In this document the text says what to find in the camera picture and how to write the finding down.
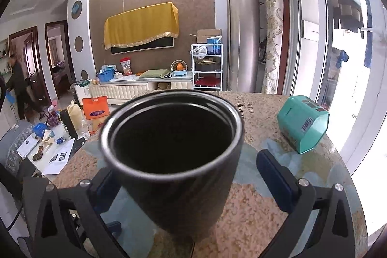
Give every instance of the storage rack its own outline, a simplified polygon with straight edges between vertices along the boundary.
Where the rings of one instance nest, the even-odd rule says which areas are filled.
[[[198,46],[216,46],[219,45],[221,49],[220,55],[218,54],[207,54],[207,55],[195,55],[194,48]],[[198,71],[195,69],[195,58],[197,57],[216,57],[220,58],[220,71]],[[192,74],[193,74],[193,88],[197,90],[218,90],[222,91],[222,81],[223,81],[223,44],[192,44],[191,45],[191,59],[192,59]],[[199,87],[195,85],[196,79],[200,77],[200,74],[220,74],[220,86],[219,87]]]

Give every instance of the round wall decoration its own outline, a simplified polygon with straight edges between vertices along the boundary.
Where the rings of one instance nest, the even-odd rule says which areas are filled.
[[[82,2],[77,0],[71,9],[71,17],[77,19],[82,12]]]
[[[74,42],[75,50],[80,53],[83,50],[83,39],[81,37],[76,37]]]
[[[87,71],[82,70],[81,71],[81,77],[82,77],[83,80],[87,80],[89,78],[89,75],[88,75]]]

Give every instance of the black cup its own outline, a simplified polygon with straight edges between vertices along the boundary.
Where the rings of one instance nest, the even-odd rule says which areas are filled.
[[[100,144],[154,223],[198,240],[222,214],[243,135],[241,116],[227,101],[169,90],[121,106],[106,121]]]

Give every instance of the orange bag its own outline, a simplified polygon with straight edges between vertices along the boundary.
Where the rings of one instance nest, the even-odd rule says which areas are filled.
[[[90,134],[96,133],[110,115],[108,97],[100,96],[98,98],[84,98],[83,112],[88,121]]]

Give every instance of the teal hexagonal container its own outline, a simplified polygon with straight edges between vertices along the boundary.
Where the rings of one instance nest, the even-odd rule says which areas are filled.
[[[329,112],[306,96],[291,96],[277,114],[279,129],[300,154],[313,149],[328,129]]]

